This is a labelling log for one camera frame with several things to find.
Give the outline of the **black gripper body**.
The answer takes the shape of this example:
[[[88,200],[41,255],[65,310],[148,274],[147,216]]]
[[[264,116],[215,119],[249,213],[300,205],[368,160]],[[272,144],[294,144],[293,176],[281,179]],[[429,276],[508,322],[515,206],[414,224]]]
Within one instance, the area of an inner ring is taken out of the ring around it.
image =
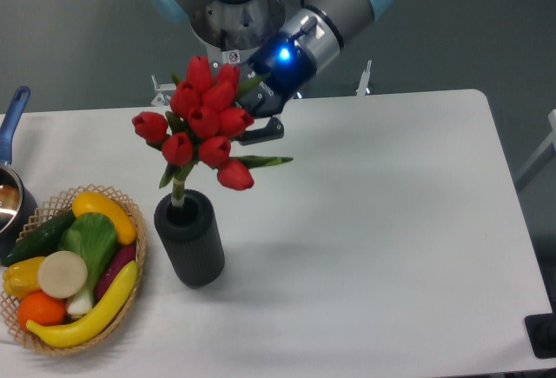
[[[282,113],[286,102],[316,74],[312,58],[288,33],[278,33],[248,60],[255,78],[265,76],[239,104],[254,118]]]

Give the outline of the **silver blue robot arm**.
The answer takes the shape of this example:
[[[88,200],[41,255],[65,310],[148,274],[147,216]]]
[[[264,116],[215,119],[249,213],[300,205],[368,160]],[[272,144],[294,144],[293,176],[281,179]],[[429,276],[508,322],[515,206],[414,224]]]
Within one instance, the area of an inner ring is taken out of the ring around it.
[[[169,21],[187,21],[214,66],[239,65],[255,84],[239,104],[265,127],[243,145],[281,138],[280,114],[346,43],[393,0],[150,0]]]

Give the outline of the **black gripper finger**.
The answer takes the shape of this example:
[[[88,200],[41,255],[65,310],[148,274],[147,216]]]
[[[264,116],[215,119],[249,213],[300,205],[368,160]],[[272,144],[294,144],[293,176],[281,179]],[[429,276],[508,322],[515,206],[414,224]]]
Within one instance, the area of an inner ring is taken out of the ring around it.
[[[237,136],[235,140],[242,146],[247,146],[256,143],[264,143],[282,139],[284,137],[284,126],[281,120],[272,116],[269,118],[267,124],[259,129],[246,130],[241,135]]]

